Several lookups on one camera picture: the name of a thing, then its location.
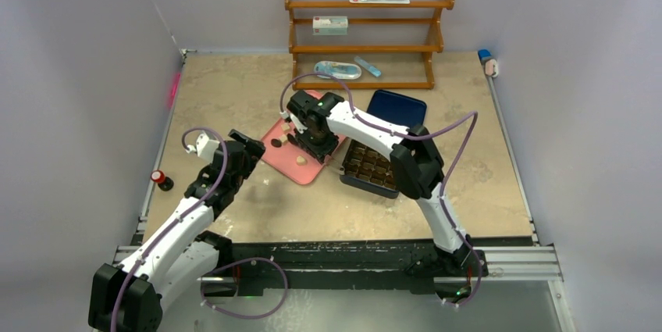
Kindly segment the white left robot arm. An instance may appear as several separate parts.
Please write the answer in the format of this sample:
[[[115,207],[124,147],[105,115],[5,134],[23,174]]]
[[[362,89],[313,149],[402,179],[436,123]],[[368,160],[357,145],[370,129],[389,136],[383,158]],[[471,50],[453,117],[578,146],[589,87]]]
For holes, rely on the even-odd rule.
[[[88,311],[98,331],[156,331],[173,300],[194,280],[210,272],[226,275],[233,265],[229,239],[208,231],[252,174],[265,145],[237,130],[227,139],[196,128],[185,151],[205,161],[175,211],[119,264],[104,264],[94,274]]]

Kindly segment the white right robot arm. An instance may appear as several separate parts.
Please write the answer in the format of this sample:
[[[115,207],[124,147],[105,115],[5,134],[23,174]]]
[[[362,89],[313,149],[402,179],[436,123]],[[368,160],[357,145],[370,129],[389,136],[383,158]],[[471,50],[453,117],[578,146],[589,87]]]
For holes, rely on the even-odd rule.
[[[408,128],[378,119],[356,109],[351,98],[332,92],[314,98],[298,91],[279,110],[294,125],[297,146],[320,163],[334,153],[342,136],[387,158],[397,190],[417,202],[432,231],[440,269],[456,275],[468,266],[465,249],[471,245],[445,194],[443,159],[424,126]]]

